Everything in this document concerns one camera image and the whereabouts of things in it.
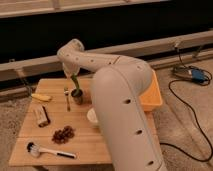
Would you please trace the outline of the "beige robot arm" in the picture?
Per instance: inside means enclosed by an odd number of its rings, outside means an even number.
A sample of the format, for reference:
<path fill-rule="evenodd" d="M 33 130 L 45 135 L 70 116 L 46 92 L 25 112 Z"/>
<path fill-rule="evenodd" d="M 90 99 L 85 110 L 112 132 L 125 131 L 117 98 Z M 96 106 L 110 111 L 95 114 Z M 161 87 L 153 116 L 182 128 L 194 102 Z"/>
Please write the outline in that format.
<path fill-rule="evenodd" d="M 57 56 L 68 74 L 81 68 L 94 73 L 92 106 L 115 171 L 167 171 L 139 99 L 152 83 L 150 65 L 129 56 L 86 52 L 77 39 Z"/>

